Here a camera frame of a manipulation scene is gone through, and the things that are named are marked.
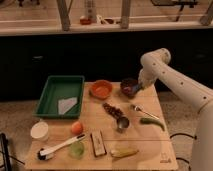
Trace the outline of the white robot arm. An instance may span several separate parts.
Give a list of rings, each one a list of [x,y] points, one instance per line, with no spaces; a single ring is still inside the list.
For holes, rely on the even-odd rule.
[[[190,171],[213,171],[213,89],[183,75],[168,63],[171,53],[160,48],[141,56],[138,81],[146,89],[159,79],[200,115],[193,141]]]

